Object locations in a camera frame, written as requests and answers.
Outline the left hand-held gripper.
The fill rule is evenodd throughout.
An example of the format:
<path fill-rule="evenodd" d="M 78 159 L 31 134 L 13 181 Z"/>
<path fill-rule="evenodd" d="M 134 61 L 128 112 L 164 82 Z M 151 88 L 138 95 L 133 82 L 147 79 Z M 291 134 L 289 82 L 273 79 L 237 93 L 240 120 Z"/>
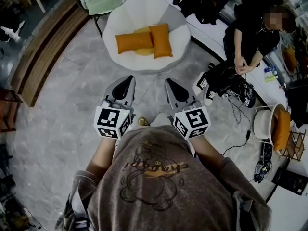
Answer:
<path fill-rule="evenodd" d="M 100 106 L 96 107 L 93 126 L 101 137 L 119 140 L 128 131 L 134 118 L 132 103 L 136 80 L 133 75 L 110 84 Z"/>

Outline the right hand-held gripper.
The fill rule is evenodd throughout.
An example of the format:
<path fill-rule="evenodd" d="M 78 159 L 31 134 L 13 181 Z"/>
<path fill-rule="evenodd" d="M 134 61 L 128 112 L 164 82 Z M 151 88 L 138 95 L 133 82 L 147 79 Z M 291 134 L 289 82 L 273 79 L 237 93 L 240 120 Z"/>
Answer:
<path fill-rule="evenodd" d="M 192 87 L 173 78 L 165 80 L 165 91 L 171 115 L 168 116 L 173 127 L 184 139 L 204 135 L 211 126 L 207 108 L 202 106 Z"/>

